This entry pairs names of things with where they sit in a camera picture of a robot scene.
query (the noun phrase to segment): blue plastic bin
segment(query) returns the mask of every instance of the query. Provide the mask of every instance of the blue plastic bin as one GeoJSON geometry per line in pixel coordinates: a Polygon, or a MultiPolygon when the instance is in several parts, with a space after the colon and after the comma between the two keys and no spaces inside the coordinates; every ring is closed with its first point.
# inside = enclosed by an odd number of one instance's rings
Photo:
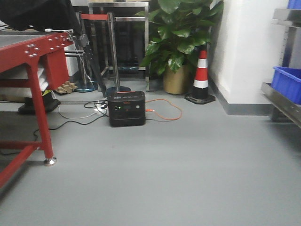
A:
{"type": "Polygon", "coordinates": [[[301,69],[273,68],[275,69],[275,74],[271,87],[295,104],[301,104],[301,69]]]}
{"type": "Polygon", "coordinates": [[[290,0],[287,8],[301,9],[301,0],[290,0]]]}

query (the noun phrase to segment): red metal table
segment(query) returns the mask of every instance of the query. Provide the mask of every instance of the red metal table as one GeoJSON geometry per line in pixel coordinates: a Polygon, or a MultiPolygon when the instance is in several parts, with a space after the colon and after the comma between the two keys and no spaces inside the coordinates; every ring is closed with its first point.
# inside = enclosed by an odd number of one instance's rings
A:
{"type": "Polygon", "coordinates": [[[30,88],[38,121],[41,141],[0,141],[0,148],[21,149],[21,152],[0,172],[2,187],[35,150],[43,150],[46,165],[56,163],[52,150],[47,116],[41,95],[38,63],[42,62],[49,83],[48,89],[57,89],[69,79],[64,47],[73,42],[66,32],[2,32],[0,34],[0,72],[25,65],[28,79],[0,79],[1,87],[30,88]]]}

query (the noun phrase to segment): orange cable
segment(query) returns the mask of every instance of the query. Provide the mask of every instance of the orange cable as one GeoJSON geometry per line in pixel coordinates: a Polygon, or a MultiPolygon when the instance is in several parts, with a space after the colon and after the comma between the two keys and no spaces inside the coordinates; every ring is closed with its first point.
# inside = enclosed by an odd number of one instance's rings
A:
{"type": "Polygon", "coordinates": [[[180,113],[180,116],[177,117],[177,118],[166,118],[166,117],[160,115],[159,113],[157,113],[157,112],[156,112],[155,110],[153,110],[153,109],[146,109],[145,111],[146,111],[146,112],[154,112],[158,117],[160,117],[161,119],[165,119],[165,120],[178,120],[178,119],[180,119],[180,118],[182,117],[183,110],[182,110],[181,108],[179,108],[178,106],[174,105],[173,103],[171,103],[169,100],[158,98],[158,99],[148,100],[148,101],[145,101],[145,102],[148,103],[148,102],[157,101],[157,100],[164,100],[164,101],[168,102],[171,106],[173,106],[173,107],[179,109],[180,112],[181,112],[181,113],[180,113]]]}

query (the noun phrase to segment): table foot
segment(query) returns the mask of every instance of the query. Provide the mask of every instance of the table foot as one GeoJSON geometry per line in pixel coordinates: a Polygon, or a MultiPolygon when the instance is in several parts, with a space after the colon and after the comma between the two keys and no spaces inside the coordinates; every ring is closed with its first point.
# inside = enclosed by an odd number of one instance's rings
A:
{"type": "Polygon", "coordinates": [[[45,159],[44,164],[45,164],[45,166],[53,166],[54,164],[56,164],[56,158],[53,157],[50,159],[45,159]]]}

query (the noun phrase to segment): portable power station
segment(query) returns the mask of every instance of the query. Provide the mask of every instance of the portable power station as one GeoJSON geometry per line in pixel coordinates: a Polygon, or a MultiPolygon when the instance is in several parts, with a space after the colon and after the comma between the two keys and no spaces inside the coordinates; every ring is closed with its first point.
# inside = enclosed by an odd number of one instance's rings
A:
{"type": "Polygon", "coordinates": [[[145,93],[142,91],[115,92],[108,96],[110,125],[140,126],[145,124],[145,93]]]}

